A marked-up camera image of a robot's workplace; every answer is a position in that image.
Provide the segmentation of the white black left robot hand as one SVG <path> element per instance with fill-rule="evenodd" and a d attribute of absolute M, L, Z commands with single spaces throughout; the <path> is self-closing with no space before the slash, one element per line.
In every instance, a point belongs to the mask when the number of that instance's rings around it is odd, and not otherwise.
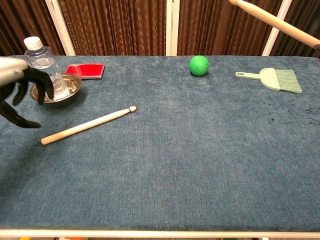
<path fill-rule="evenodd" d="M 54 86 L 47 73 L 29 66 L 21 58 L 8 56 L 0 58 L 0 114 L 18 127 L 36 129 L 41 127 L 39 123 L 23 118 L 6 102 L 6 98 L 17 87 L 17 94 L 12 104 L 18 105 L 26 95 L 29 83 L 35 84 L 38 90 L 37 101 L 40 105 L 44 103 L 45 96 L 51 100 L 54 98 Z"/>

